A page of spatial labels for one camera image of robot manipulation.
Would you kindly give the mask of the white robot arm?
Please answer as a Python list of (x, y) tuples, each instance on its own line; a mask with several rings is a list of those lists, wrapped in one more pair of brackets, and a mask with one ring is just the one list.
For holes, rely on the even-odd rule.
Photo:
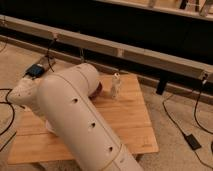
[(97, 69), (82, 63), (39, 82), (22, 78), (9, 101), (46, 119), (83, 171), (143, 171), (90, 101), (99, 85)]

